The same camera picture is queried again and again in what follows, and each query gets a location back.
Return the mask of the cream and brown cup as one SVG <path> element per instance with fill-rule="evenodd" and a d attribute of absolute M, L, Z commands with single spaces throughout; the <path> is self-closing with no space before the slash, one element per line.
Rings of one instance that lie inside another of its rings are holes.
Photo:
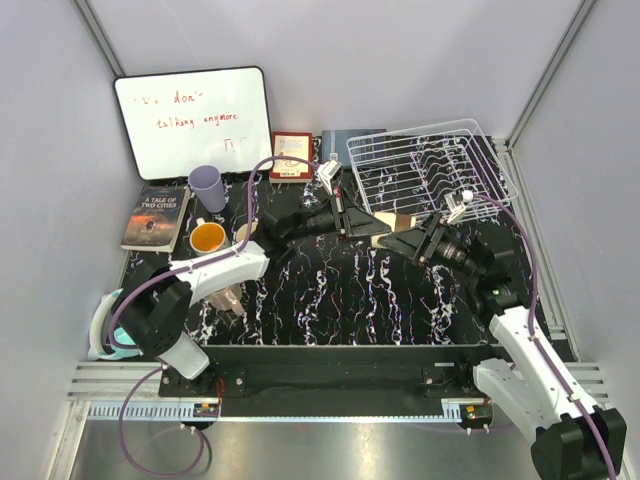
<path fill-rule="evenodd" d="M 375 212 L 374 217 L 387 226 L 383 232 L 371 237 L 371 247 L 381 248 L 380 239 L 391 233 L 409 230 L 417 225 L 417 218 L 409 214 L 394 212 Z"/>

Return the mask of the cream ribbed cup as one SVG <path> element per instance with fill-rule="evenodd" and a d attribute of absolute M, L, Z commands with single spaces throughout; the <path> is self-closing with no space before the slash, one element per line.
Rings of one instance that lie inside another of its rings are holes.
<path fill-rule="evenodd" d="M 246 238 L 249 238 L 257 229 L 258 223 L 256 221 L 251 224 L 245 223 L 241 225 L 234 235 L 234 242 L 236 244 L 242 243 Z"/>

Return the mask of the pink cup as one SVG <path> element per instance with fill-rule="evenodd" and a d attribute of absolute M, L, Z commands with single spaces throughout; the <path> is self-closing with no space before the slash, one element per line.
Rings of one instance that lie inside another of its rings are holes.
<path fill-rule="evenodd" d="M 242 316 L 245 313 L 242 305 L 242 294 L 241 285 L 233 284 L 210 294 L 207 299 L 217 311 L 231 311 L 236 316 Z"/>

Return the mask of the white patterned mug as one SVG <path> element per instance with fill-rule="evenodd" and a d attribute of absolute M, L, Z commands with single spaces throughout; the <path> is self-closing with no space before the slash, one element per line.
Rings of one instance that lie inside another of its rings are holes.
<path fill-rule="evenodd" d="M 189 242 L 197 256 L 205 256 L 230 246 L 223 226 L 205 221 L 203 218 L 196 220 L 196 226 L 190 234 Z"/>

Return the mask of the lavender cup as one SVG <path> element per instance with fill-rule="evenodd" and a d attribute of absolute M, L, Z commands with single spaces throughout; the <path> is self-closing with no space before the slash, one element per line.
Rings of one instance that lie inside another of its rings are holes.
<path fill-rule="evenodd" d="M 225 208 L 222 176 L 215 166 L 196 167 L 189 174 L 188 184 L 208 212 L 219 213 Z"/>

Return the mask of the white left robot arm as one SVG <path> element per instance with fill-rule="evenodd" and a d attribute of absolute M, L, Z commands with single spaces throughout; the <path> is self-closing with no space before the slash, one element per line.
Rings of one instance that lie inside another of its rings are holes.
<path fill-rule="evenodd" d="M 340 187 L 314 207 L 295 193 L 263 207 L 257 228 L 240 244 L 152 269 L 135 286 L 123 289 L 112 309 L 112 322 L 128 334 L 142 354 L 181 375 L 181 384 L 196 396 L 215 386 L 216 372 L 203 349 L 184 331 L 190 307 L 233 284 L 258 280 L 287 263 L 291 242 L 337 233 L 347 240 L 389 234 L 391 227 L 357 206 Z"/>

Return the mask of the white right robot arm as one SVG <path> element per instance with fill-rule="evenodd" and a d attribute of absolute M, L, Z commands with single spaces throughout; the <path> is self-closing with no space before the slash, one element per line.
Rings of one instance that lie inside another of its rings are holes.
<path fill-rule="evenodd" d="M 468 305 L 508 354 L 468 362 L 454 371 L 466 396 L 486 394 L 530 445 L 542 479 L 614 479 L 623 463 L 627 425 L 580 385 L 514 288 L 510 248 L 493 249 L 480 236 L 458 239 L 434 215 L 380 246 L 418 266 L 443 264 L 467 281 Z"/>

